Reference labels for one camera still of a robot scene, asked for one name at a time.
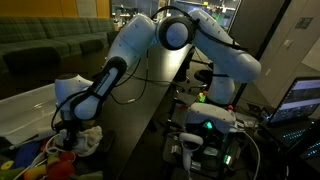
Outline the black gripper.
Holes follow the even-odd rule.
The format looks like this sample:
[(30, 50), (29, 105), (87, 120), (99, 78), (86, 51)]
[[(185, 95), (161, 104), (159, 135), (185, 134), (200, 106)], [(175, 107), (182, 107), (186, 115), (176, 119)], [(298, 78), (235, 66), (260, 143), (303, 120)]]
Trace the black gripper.
[(77, 143), (77, 133), (81, 128), (81, 122), (79, 120), (64, 121), (63, 128), (66, 130), (63, 147), (65, 150), (71, 150)]

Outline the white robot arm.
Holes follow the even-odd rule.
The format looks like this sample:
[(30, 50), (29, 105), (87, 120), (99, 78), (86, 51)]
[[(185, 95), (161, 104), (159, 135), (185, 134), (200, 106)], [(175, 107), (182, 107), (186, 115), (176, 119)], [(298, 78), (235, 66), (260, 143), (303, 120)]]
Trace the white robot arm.
[(119, 31), (96, 80), (78, 74), (55, 80), (57, 112), (63, 122), (59, 135), (65, 147), (74, 147), (79, 123), (100, 115), (104, 102), (126, 70), (154, 44), (171, 51), (193, 45), (204, 53), (214, 65), (208, 99), (216, 104), (229, 102), (236, 81), (249, 83), (261, 72), (260, 62), (201, 9), (160, 20), (138, 14)]

